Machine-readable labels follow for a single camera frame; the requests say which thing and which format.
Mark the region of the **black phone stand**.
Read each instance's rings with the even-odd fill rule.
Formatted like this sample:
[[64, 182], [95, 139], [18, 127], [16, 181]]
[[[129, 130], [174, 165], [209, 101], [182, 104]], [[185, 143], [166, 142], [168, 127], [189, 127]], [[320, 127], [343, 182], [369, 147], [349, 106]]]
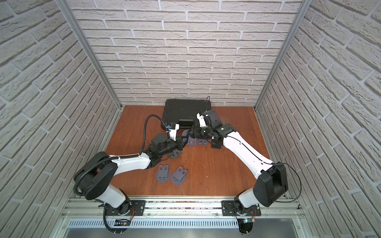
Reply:
[[223, 140], [217, 137], [211, 139], [211, 148], [213, 149], [221, 149], [223, 144]]

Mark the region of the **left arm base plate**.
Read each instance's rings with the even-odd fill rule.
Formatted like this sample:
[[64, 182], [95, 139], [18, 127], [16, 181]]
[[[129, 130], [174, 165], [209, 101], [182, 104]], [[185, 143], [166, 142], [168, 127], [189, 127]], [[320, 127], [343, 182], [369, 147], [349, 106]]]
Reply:
[[142, 216], [145, 210], [145, 200], [125, 201], [120, 207], [113, 208], [107, 205], [104, 209], [106, 216]]

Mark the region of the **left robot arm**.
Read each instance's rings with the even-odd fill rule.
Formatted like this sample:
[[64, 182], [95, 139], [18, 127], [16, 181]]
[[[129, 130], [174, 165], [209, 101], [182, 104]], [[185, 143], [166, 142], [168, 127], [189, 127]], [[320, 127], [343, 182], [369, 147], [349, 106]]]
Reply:
[[188, 142], [186, 136], [172, 139], [158, 134], [148, 148], [141, 153], [115, 156], [98, 152], [73, 177], [73, 192], [87, 200], [97, 200], [115, 209], [129, 209], [128, 197], [111, 185], [113, 177], [134, 170], [155, 167], [164, 155], [173, 156], [174, 151], [182, 151]]

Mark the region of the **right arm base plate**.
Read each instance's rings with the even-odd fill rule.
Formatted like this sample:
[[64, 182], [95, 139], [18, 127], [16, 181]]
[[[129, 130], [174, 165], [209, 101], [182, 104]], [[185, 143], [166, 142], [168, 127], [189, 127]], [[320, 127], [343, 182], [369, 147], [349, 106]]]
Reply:
[[261, 210], [258, 204], [245, 208], [238, 201], [222, 200], [221, 201], [223, 216], [261, 216]]

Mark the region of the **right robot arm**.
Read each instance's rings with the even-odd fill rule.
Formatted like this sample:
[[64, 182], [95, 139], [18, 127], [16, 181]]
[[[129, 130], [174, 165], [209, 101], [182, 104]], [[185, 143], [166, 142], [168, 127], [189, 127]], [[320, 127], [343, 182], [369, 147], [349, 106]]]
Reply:
[[191, 136], [197, 139], [211, 140], [212, 148], [222, 146], [232, 151], [252, 172], [256, 178], [253, 188], [247, 189], [235, 197], [237, 209], [247, 209], [261, 204], [271, 206], [288, 191], [287, 171], [281, 162], [273, 162], [256, 151], [230, 124], [213, 128], [212, 126], [192, 126]]

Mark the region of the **purple-grey phone stand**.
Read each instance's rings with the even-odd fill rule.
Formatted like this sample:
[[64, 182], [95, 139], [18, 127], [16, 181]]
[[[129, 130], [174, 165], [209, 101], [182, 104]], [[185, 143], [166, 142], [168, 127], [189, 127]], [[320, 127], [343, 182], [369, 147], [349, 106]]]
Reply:
[[209, 141], [206, 139], [197, 139], [199, 145], [208, 145]]

